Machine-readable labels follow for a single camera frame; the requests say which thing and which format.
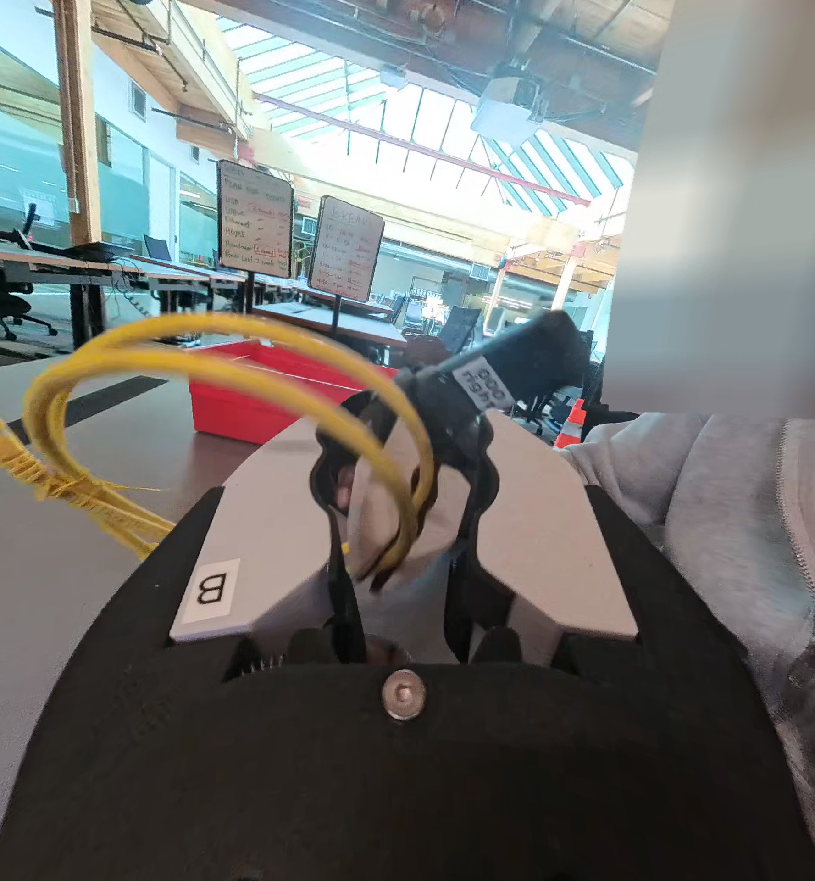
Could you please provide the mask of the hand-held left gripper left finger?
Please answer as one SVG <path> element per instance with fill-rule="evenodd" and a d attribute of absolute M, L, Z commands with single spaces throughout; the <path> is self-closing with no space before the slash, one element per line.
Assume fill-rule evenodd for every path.
<path fill-rule="evenodd" d="M 283 664 L 318 629 L 343 663 L 369 660 L 338 527 L 313 490 L 324 449 L 309 418 L 252 454 L 224 483 L 170 639 L 247 640 L 252 664 Z"/>

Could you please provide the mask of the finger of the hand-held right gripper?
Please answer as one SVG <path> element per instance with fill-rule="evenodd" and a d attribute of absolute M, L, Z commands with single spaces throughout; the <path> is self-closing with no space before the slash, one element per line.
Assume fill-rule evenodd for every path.
<path fill-rule="evenodd" d="M 425 513 L 422 530 L 405 558 L 408 574 L 422 574 L 457 541 L 466 513 L 471 485 L 451 467 L 440 467 L 435 500 Z"/>
<path fill-rule="evenodd" d="M 389 581 L 409 550 L 399 505 L 368 457 L 355 465 L 349 499 L 344 559 L 353 581 Z"/>

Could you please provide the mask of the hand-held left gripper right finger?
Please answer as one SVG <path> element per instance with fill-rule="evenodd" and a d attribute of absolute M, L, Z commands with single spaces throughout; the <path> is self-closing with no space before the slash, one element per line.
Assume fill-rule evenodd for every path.
<path fill-rule="evenodd" d="M 561 453 L 503 413 L 480 420 L 465 521 L 444 612 L 460 663 L 552 664 L 567 637 L 636 642 L 585 484 Z"/>

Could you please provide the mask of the wooden office desk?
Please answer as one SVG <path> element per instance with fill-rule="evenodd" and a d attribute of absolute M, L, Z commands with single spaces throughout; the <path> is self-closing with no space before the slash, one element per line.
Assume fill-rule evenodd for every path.
<path fill-rule="evenodd" d="M 265 304 L 255 307 L 252 313 L 258 317 L 271 318 L 282 323 L 308 329 L 323 336 L 338 339 L 363 340 L 376 346 L 386 346 L 403 350 L 407 341 L 402 333 L 391 323 L 371 317 L 347 314 L 325 307 L 314 307 L 303 303 Z"/>
<path fill-rule="evenodd" d="M 67 299 L 74 349 L 107 329 L 107 294 L 145 295 L 168 314 L 200 302 L 211 310 L 215 290 L 209 275 L 198 270 L 129 254 L 116 256 L 106 247 L 52 248 L 29 241 L 17 230 L 0 238 L 0 285 L 27 302 L 48 287 L 59 288 Z M 45 321 L 32 310 L 31 305 L 30 314 Z"/>

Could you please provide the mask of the grey desk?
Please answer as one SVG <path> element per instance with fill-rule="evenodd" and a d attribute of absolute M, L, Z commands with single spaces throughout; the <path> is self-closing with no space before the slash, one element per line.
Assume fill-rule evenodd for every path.
<path fill-rule="evenodd" d="M 76 396 L 127 379 L 90 380 Z M 198 434 L 182 379 L 66 429 L 72 454 L 180 519 L 256 449 Z M 137 567 L 133 553 L 62 501 L 37 501 L 0 471 L 0 822 L 26 743 L 62 668 L 94 618 Z"/>

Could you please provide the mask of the orange traffic cone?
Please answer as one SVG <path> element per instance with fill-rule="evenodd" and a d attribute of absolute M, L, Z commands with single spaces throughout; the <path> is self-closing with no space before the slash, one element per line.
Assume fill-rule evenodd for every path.
<path fill-rule="evenodd" d="M 555 448 L 563 449 L 582 442 L 582 433 L 587 415 L 584 400 L 578 399 L 572 406 L 567 419 L 562 424 L 554 442 Z"/>

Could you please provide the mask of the red plastic bin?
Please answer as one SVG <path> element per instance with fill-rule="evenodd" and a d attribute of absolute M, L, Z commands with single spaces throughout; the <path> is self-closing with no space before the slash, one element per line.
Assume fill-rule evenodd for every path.
<path fill-rule="evenodd" d="M 333 366 L 264 340 L 240 340 L 198 347 L 193 354 L 233 361 L 255 371 L 284 376 L 337 404 L 369 389 L 361 380 Z M 193 426 L 198 433 L 261 446 L 301 417 L 265 399 L 215 387 L 203 381 L 190 380 L 189 389 Z"/>

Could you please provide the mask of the long black tape strip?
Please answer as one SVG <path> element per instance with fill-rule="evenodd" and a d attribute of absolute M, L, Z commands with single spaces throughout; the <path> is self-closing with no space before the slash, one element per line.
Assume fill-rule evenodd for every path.
<path fill-rule="evenodd" d="M 23 425 L 22 413 L 25 394 L 32 380 L 32 377 L 27 380 L 0 379 L 0 417 L 5 418 L 7 415 L 14 417 L 6 421 L 6 427 L 22 446 L 30 445 L 28 433 Z M 167 383 L 166 379 L 138 375 L 112 381 L 96 390 L 74 396 L 67 405 L 65 425 L 71 427 L 83 423 Z"/>

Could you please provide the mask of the whiteboard on stand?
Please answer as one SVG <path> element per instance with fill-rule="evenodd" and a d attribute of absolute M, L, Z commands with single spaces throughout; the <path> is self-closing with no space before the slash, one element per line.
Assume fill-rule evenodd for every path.
<path fill-rule="evenodd" d="M 218 263 L 227 270 L 290 279 L 294 188 L 230 160 L 216 165 Z"/>
<path fill-rule="evenodd" d="M 310 289 L 369 302 L 384 227 L 380 215 L 333 195 L 322 196 L 307 276 Z"/>

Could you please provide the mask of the white ceiling projector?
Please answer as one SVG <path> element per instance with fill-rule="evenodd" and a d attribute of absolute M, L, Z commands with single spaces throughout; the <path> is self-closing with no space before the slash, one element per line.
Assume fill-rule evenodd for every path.
<path fill-rule="evenodd" d="M 517 74 L 494 77 L 479 97 L 471 130 L 481 138 L 518 147 L 541 128 L 548 106 L 537 79 Z"/>

